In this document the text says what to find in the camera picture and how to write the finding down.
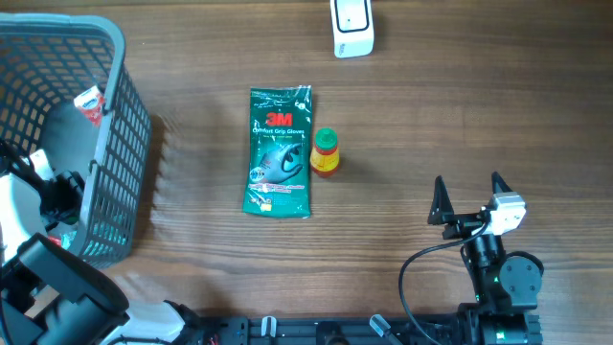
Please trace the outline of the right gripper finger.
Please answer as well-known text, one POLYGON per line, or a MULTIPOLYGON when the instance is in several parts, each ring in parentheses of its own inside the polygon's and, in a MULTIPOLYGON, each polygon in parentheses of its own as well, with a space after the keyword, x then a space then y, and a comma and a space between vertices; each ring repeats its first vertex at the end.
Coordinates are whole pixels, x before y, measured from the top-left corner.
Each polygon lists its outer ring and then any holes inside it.
POLYGON ((496 194, 511 193, 512 188, 505 182, 499 172, 493 172, 491 175, 492 192, 496 194))
POLYGON ((455 212, 441 175, 436 177, 434 186, 433 200, 427 223, 430 225, 449 223, 454 219, 455 212))

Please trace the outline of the sriracha bottle green cap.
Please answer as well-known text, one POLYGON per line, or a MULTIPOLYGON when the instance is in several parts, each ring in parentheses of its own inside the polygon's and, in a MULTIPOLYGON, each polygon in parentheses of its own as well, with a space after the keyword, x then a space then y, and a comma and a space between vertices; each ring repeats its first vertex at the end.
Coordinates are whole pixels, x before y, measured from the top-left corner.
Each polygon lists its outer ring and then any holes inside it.
POLYGON ((338 137, 331 128, 321 128, 315 134, 309 163, 311 169, 320 177, 332 176, 340 164, 338 137))

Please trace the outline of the green 3M gloves packet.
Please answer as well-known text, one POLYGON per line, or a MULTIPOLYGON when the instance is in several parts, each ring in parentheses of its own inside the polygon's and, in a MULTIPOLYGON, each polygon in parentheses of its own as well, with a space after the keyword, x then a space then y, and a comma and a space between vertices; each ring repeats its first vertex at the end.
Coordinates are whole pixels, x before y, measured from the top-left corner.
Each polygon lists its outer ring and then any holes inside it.
POLYGON ((250 90, 244 213, 271 218, 310 216, 311 129, 309 85, 250 90))

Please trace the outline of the mint green wipes packet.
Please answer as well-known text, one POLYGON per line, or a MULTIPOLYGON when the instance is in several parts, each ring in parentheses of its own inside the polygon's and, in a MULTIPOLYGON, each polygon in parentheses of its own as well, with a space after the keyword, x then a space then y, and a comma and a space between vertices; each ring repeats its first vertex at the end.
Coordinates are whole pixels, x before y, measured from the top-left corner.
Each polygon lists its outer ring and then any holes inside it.
POLYGON ((63 249, 68 250, 77 235, 76 231, 66 232, 60 236, 60 245, 63 249))

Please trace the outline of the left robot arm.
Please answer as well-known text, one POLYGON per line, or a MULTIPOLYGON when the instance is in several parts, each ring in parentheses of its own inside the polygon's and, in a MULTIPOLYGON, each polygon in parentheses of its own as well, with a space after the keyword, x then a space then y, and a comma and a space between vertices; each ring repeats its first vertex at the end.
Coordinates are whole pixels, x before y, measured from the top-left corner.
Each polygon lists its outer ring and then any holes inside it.
POLYGON ((96 268, 51 241, 79 219, 84 182, 48 180, 1 143, 1 337, 7 344, 202 344, 200 318, 164 301, 131 304, 96 268))

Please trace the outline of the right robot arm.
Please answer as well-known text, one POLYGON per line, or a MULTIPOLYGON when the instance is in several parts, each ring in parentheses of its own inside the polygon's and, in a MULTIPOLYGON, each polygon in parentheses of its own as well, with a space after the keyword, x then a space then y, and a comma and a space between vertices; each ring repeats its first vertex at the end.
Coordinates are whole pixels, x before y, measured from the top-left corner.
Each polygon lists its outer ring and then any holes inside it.
POLYGON ((474 303, 456 312, 456 344, 534 345, 543 342, 537 308, 544 265, 525 251, 508 252, 502 236, 519 227, 527 203, 498 172, 491 176, 492 196, 480 211, 457 214, 443 179, 435 179, 427 222, 444 227, 443 238, 460 240, 461 257, 472 282, 474 303))

